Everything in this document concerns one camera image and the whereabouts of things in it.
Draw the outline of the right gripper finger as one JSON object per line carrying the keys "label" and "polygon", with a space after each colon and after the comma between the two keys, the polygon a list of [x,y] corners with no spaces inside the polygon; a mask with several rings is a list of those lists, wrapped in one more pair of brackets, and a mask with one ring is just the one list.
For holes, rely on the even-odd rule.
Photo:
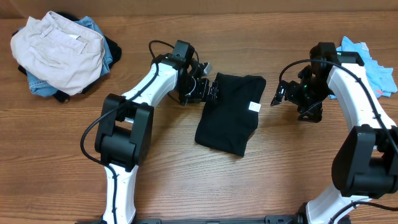
{"label": "right gripper finger", "polygon": [[279,82],[275,95],[271,101],[271,106],[276,106],[282,103],[287,87],[288,83],[286,81]]}
{"label": "right gripper finger", "polygon": [[300,112],[297,119],[299,121],[319,123],[322,120],[322,112],[322,102],[317,102]]}

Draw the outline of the black t-shirt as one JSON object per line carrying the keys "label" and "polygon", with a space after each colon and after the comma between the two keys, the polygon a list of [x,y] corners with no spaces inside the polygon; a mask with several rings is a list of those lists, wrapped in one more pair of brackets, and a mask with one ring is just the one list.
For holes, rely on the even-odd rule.
{"label": "black t-shirt", "polygon": [[218,83],[217,98],[205,103],[195,142],[243,157],[248,140],[258,127],[266,79],[218,73],[215,81]]}

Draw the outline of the light blue printed t-shirt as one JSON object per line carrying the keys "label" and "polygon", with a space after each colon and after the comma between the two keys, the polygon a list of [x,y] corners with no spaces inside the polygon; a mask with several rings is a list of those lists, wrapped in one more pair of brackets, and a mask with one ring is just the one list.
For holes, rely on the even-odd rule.
{"label": "light blue printed t-shirt", "polygon": [[365,42],[354,43],[347,36],[344,36],[341,46],[337,47],[336,50],[359,53],[364,62],[369,85],[377,98],[381,96],[390,97],[397,92],[397,85],[392,76],[393,68],[379,65],[377,60],[371,57]]}

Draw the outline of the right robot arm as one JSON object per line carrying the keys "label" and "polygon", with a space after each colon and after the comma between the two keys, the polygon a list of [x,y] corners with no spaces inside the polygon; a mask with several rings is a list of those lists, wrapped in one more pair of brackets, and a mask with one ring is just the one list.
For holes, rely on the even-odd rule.
{"label": "right robot arm", "polygon": [[279,80],[271,106],[289,101],[297,105],[298,120],[318,123],[323,100],[334,95],[349,134],[333,160],[329,187],[296,214],[268,215],[265,223],[350,223],[349,212],[360,205],[397,211],[375,203],[397,192],[397,125],[373,93],[363,58],[320,42],[306,63],[298,73],[300,82]]}

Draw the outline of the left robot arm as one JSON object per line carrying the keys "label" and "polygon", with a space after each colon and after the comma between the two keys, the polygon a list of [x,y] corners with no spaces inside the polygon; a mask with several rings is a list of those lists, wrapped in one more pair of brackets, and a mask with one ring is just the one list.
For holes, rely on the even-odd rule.
{"label": "left robot arm", "polygon": [[155,56],[149,73],[123,95],[108,95],[97,121],[95,150],[107,180],[106,210],[100,223],[134,223],[138,169],[149,151],[154,109],[171,91],[181,105],[214,102],[218,84],[206,78],[209,63],[200,63],[195,48],[178,40],[172,52]]}

